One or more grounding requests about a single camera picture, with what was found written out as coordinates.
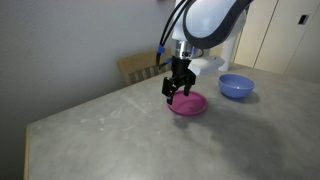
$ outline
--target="wooden chair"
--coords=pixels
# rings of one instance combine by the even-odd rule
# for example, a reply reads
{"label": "wooden chair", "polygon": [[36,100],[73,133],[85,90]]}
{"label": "wooden chair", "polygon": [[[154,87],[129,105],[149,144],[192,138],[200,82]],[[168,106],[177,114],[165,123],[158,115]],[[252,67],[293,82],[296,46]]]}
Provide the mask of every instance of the wooden chair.
{"label": "wooden chair", "polygon": [[[158,69],[156,66],[156,49],[138,52],[118,59],[118,67],[122,80],[126,86],[135,84],[171,69],[170,64]],[[160,63],[171,58],[171,49],[166,48],[166,52],[161,55]]]}

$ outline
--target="gray wall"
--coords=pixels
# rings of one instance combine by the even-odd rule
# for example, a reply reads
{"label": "gray wall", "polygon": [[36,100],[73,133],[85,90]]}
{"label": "gray wall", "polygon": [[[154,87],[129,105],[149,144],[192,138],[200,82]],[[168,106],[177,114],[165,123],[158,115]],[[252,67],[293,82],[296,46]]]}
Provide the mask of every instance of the gray wall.
{"label": "gray wall", "polygon": [[155,48],[171,0],[1,0],[0,179],[21,179],[25,127],[122,87],[116,59]]}

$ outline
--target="table surface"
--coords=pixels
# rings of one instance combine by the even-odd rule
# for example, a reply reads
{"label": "table surface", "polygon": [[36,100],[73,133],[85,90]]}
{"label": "table surface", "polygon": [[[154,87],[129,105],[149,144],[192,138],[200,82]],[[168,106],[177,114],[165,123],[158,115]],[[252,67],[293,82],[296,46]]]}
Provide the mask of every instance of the table surface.
{"label": "table surface", "polygon": [[232,65],[255,81],[223,96],[214,72],[197,78],[207,111],[171,112],[163,74],[28,126],[30,180],[319,180],[320,85]]}

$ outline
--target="cabinet door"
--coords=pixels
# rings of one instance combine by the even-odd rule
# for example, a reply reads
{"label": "cabinet door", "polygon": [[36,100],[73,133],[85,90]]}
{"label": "cabinet door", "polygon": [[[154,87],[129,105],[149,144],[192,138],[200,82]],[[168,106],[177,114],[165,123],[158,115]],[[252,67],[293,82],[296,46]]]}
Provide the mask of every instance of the cabinet door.
{"label": "cabinet door", "polygon": [[320,8],[310,22],[294,54],[286,76],[320,83]]}
{"label": "cabinet door", "polygon": [[255,0],[249,8],[234,62],[253,67],[278,0]]}
{"label": "cabinet door", "polygon": [[[319,0],[279,0],[254,67],[284,74],[318,5]],[[302,15],[309,17],[299,25]]]}

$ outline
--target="bowl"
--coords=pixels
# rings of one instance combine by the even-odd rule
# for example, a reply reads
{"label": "bowl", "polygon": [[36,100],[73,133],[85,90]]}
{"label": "bowl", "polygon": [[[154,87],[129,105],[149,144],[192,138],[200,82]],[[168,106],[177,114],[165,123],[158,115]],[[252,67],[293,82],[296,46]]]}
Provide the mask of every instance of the bowl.
{"label": "bowl", "polygon": [[243,98],[250,94],[254,82],[237,74],[223,74],[219,77],[219,88],[222,94],[230,98]]}

